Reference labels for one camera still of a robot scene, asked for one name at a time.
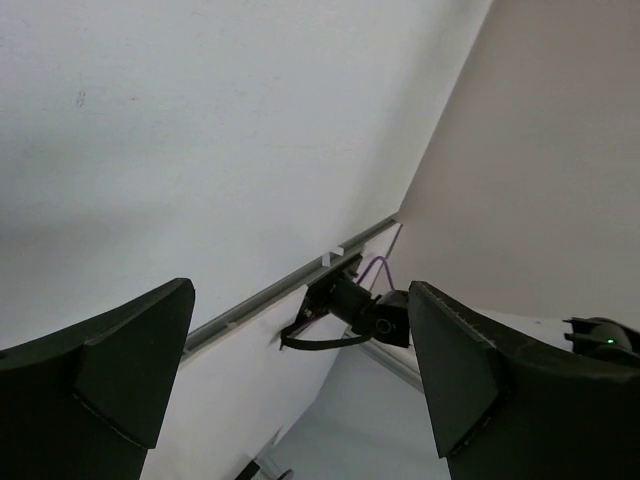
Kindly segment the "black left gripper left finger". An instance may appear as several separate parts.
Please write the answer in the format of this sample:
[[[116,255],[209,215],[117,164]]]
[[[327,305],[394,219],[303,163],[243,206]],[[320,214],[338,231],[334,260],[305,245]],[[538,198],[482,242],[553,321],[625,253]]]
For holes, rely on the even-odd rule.
[[[195,305],[171,280],[1,352],[4,479],[138,479],[157,445]]]

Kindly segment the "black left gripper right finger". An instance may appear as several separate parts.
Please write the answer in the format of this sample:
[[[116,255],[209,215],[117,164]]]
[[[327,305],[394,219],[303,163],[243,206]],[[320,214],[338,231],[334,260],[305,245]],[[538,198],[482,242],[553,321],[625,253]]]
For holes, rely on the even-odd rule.
[[[415,281],[408,316],[438,455],[454,479],[635,479],[639,334],[570,320],[553,346]]]

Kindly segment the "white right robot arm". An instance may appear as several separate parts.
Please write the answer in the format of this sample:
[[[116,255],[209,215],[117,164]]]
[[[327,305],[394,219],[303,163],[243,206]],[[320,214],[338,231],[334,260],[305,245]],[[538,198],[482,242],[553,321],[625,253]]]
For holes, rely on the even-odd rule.
[[[340,279],[329,290],[326,309],[358,335],[406,348],[410,343],[408,293],[371,293],[351,280]],[[611,363],[639,363],[639,333],[605,317],[572,317],[564,321],[564,340],[573,353]]]

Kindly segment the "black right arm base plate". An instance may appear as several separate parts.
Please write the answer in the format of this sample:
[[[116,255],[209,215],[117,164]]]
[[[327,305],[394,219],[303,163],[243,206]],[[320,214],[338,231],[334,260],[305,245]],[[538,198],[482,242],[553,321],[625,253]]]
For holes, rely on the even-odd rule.
[[[294,340],[315,321],[328,313],[325,304],[334,284],[341,278],[352,280],[362,259],[361,253],[355,253],[337,260],[308,284],[307,292],[295,320],[280,331],[281,350],[288,347],[287,340]]]

